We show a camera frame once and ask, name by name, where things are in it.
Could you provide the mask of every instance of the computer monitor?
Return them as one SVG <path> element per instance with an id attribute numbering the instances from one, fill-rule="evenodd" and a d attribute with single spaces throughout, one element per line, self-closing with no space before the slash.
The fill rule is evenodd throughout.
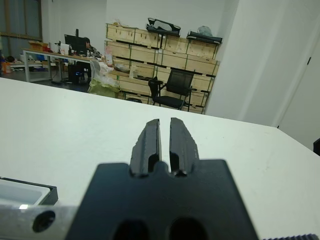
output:
<path id="1" fill-rule="evenodd" d="M 65 44 L 69 44 L 72 47 L 72 50 L 75 50 L 79 55 L 87 54 L 86 39 L 83 37 L 64 35 Z"/>

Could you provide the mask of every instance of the white wall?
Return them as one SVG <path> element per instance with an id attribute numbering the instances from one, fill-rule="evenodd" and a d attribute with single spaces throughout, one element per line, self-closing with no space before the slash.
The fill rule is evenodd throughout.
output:
<path id="1" fill-rule="evenodd" d="M 234 0 L 107 0 L 106 21 L 120 20 L 122 25 L 145 29 L 151 17 L 181 27 L 182 38 L 200 26 L 208 26 L 215 36 L 220 29 L 225 2 L 229 1 Z"/>
<path id="2" fill-rule="evenodd" d="M 231 29 L 234 24 L 238 3 L 239 0 L 226 0 L 224 2 L 221 23 L 217 33 L 218 36 L 223 36 L 222 44 L 220 45 L 217 55 L 215 57 L 215 59 L 219 61 L 222 61 L 223 56 L 225 54 Z"/>
<path id="3" fill-rule="evenodd" d="M 279 129 L 310 150 L 320 138 L 320 39 Z"/>
<path id="4" fill-rule="evenodd" d="M 106 38 L 106 0 L 41 0 L 44 42 L 65 42 L 65 34 L 88 37 L 103 53 Z"/>
<path id="5" fill-rule="evenodd" d="M 318 0 L 239 1 L 206 114 L 276 127 L 319 13 Z"/>

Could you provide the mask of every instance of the window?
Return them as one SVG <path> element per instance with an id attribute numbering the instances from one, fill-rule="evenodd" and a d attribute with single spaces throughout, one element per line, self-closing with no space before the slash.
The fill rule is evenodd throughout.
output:
<path id="1" fill-rule="evenodd" d="M 3 54 L 19 58 L 29 41 L 42 42 L 41 0 L 0 0 Z"/>

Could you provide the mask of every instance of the door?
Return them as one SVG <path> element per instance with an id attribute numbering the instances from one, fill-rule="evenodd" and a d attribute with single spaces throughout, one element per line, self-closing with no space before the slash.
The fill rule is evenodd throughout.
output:
<path id="1" fill-rule="evenodd" d="M 279 129 L 310 150 L 320 138 L 320 40 Z"/>

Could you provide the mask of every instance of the stacked wooden crates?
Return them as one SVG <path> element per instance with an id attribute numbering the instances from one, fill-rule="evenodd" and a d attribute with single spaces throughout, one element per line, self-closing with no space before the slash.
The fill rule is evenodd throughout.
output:
<path id="1" fill-rule="evenodd" d="M 167 36 L 163 38 L 157 33 L 146 30 L 106 24 L 105 42 L 111 48 L 115 64 L 123 64 L 131 68 L 135 66 L 137 74 L 143 77 L 155 77 L 166 83 L 171 69 L 193 72 L 190 112 L 204 113 L 207 98 L 213 88 L 220 62 L 215 60 L 218 45 L 189 40 L 182 37 Z M 119 80 L 123 94 L 120 98 L 134 97 L 145 104 L 153 104 L 148 82 L 120 72 L 110 75 Z M 162 96 L 180 98 L 180 95 L 161 92 Z"/>

